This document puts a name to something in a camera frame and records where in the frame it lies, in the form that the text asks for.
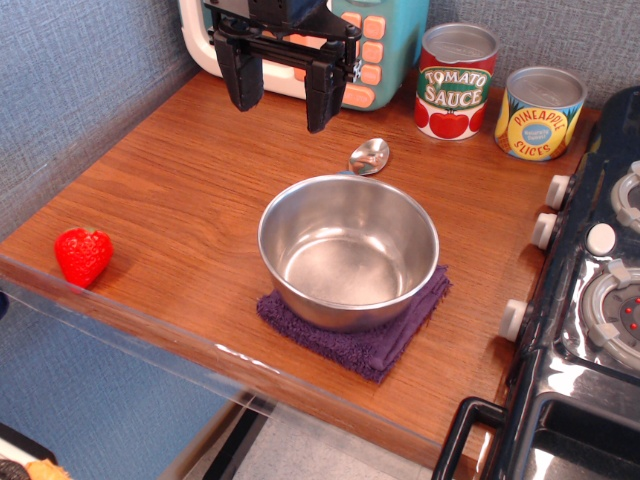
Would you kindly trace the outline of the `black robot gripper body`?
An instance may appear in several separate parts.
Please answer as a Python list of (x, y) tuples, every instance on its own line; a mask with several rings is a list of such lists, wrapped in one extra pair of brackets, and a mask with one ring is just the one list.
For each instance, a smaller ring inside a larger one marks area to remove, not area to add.
[(246, 39), (262, 59), (306, 70), (314, 60), (339, 61), (345, 81), (359, 76), (356, 43), (361, 30), (328, 9), (325, 1), (207, 1), (209, 29)]

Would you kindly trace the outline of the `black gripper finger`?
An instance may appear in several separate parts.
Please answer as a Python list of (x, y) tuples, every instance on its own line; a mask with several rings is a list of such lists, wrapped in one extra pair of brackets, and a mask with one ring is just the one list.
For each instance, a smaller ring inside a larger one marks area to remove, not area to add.
[(214, 33), (214, 47), (232, 103), (241, 112), (252, 109), (264, 94), (262, 59), (251, 52), (248, 40), (221, 30)]
[(304, 85), (307, 129), (319, 133), (340, 112), (346, 87), (342, 65), (339, 61), (312, 61), (306, 68)]

